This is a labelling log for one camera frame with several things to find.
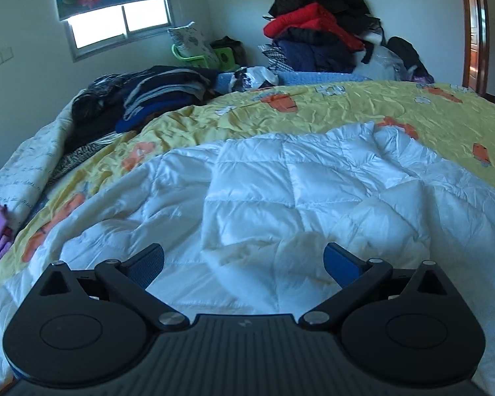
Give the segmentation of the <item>white quilted down jacket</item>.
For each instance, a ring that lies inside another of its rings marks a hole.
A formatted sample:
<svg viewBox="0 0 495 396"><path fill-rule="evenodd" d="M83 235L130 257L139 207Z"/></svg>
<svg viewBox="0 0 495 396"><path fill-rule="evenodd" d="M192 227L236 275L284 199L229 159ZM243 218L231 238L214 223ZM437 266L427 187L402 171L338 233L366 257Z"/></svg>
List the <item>white quilted down jacket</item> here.
<svg viewBox="0 0 495 396"><path fill-rule="evenodd" d="M183 314L302 315L337 291L329 242L398 268L438 263L484 329L475 381L495 395L495 189L371 122L174 149L88 198L0 284L0 389L3 333L51 261L88 269L158 243L149 290Z"/></svg>

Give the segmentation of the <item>navy blue clothes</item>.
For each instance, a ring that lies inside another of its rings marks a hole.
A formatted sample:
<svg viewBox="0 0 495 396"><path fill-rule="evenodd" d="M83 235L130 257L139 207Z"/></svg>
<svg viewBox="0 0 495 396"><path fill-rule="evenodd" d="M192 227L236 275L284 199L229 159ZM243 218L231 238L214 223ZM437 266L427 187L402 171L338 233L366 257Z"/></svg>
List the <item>navy blue clothes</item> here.
<svg viewBox="0 0 495 396"><path fill-rule="evenodd" d="M352 73L356 67L354 50L328 31L289 27L274 44L296 72Z"/></svg>

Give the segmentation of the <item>white text-print quilt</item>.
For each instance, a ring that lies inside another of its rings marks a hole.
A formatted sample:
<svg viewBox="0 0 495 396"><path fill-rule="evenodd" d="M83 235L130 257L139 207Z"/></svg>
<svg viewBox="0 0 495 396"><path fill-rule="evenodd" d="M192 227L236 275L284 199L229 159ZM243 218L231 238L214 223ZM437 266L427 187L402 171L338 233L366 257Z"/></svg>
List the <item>white text-print quilt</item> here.
<svg viewBox="0 0 495 396"><path fill-rule="evenodd" d="M22 142L0 169L0 204L7 208L13 231L19 230L41 197L73 128L72 103L67 103L53 122Z"/></svg>

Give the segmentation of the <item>stack of dark folded sweaters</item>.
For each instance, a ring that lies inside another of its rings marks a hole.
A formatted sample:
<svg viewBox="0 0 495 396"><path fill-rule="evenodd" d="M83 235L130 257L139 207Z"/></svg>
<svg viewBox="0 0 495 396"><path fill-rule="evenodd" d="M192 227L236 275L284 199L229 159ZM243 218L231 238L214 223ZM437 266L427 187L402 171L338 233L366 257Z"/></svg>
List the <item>stack of dark folded sweaters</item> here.
<svg viewBox="0 0 495 396"><path fill-rule="evenodd" d="M71 153L109 133L135 131L150 116L199 106L213 94L218 75L205 68L156 65L103 76L74 98L73 129L64 150Z"/></svg>

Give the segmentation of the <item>yellow floral bed sheet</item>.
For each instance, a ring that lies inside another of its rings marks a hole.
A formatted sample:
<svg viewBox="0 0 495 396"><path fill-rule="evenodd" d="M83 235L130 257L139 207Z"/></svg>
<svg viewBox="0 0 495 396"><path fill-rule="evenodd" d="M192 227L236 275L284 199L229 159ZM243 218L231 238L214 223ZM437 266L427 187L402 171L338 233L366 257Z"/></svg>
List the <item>yellow floral bed sheet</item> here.
<svg viewBox="0 0 495 396"><path fill-rule="evenodd" d="M330 82L216 97L157 116L140 131L112 134L51 174L34 209L0 260L0 286L20 272L65 218L134 168L172 149L282 132L326 132L355 122L395 125L495 188L495 104L468 88L413 82Z"/></svg>

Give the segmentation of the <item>white plastic bag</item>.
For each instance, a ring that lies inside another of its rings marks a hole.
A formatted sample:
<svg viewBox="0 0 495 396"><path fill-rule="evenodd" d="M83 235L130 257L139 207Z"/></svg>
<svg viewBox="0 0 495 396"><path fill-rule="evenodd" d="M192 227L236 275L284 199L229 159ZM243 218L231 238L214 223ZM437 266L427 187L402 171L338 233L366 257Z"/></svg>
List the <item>white plastic bag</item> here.
<svg viewBox="0 0 495 396"><path fill-rule="evenodd" d="M372 45L369 50L356 52L353 56L356 66L352 73L355 75L371 81L408 80L408 73L401 58L388 48Z"/></svg>

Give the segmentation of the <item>light blue blanket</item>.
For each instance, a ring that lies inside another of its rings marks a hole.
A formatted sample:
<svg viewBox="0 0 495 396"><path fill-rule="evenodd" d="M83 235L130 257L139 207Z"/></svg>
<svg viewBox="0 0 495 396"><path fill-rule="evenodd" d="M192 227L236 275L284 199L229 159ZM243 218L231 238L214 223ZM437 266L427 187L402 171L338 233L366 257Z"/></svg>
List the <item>light blue blanket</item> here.
<svg viewBox="0 0 495 396"><path fill-rule="evenodd" d="M280 86L314 85L334 82L367 82L369 78L353 73L312 73L277 72ZM219 94L229 93L232 73L220 73L215 81L214 90Z"/></svg>

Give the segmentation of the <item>black and white garment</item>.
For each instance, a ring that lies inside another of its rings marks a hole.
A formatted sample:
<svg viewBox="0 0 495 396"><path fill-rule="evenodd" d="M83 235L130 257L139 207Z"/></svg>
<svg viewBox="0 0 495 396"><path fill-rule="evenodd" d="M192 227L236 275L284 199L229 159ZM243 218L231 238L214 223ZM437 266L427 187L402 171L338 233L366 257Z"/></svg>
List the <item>black and white garment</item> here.
<svg viewBox="0 0 495 396"><path fill-rule="evenodd" d="M271 88L279 85L279 77L263 66L241 67L231 76L230 92L245 92L252 89Z"/></svg>

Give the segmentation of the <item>patterned grey cushion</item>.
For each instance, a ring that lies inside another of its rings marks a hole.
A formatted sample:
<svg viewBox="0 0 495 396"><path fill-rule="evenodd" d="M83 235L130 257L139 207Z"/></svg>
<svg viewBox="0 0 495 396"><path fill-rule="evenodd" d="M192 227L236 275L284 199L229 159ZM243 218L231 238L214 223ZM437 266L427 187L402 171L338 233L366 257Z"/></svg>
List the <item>patterned grey cushion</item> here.
<svg viewBox="0 0 495 396"><path fill-rule="evenodd" d="M194 21L180 27L169 28L168 33L173 45L183 56L205 55L214 66L218 65L214 50Z"/></svg>

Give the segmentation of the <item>red jacket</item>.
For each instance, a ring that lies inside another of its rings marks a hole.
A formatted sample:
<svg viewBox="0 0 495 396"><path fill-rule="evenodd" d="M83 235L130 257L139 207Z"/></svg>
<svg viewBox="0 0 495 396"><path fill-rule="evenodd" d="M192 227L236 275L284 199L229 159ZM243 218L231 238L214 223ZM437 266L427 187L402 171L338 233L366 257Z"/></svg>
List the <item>red jacket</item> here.
<svg viewBox="0 0 495 396"><path fill-rule="evenodd" d="M269 39L276 39L289 28L330 32L352 51L361 51L365 48L360 39L344 30L337 23L336 18L318 3L306 5L286 15L276 16L265 25L263 33Z"/></svg>

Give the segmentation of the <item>brown wooden door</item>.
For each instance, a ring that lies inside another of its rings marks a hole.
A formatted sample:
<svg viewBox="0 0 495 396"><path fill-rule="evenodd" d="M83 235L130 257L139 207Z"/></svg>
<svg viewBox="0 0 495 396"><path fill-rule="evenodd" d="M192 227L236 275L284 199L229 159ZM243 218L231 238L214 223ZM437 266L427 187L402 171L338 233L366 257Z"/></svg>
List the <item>brown wooden door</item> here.
<svg viewBox="0 0 495 396"><path fill-rule="evenodd" d="M485 96L489 66L487 0L462 0L464 11L464 69L462 85Z"/></svg>

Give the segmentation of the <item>black bag at wall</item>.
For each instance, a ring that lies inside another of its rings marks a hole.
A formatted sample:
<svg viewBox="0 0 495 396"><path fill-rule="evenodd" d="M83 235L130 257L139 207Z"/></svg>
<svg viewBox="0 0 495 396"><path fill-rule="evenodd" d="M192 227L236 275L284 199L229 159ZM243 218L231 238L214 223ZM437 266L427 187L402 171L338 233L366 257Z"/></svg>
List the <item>black bag at wall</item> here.
<svg viewBox="0 0 495 396"><path fill-rule="evenodd" d="M387 48L401 58L411 82L426 84L435 82L410 42L400 37L392 37L387 41Z"/></svg>

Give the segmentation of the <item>window with frame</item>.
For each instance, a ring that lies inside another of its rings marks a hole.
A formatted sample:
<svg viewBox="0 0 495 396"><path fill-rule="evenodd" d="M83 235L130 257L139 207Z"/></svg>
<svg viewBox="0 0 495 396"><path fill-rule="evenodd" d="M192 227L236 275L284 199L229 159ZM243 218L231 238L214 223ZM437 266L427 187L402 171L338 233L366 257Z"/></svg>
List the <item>window with frame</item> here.
<svg viewBox="0 0 495 396"><path fill-rule="evenodd" d="M174 25L169 0L143 0L74 15L64 21L74 62L141 39Z"/></svg>

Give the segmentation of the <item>wall switch plate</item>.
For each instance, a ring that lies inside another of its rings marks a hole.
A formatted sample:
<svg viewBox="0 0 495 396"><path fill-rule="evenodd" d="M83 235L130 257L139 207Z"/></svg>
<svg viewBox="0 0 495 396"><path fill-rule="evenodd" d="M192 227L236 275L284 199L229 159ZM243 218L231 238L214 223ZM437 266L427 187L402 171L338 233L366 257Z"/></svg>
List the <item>wall switch plate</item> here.
<svg viewBox="0 0 495 396"><path fill-rule="evenodd" d="M14 58L12 47L0 49L0 66Z"/></svg>

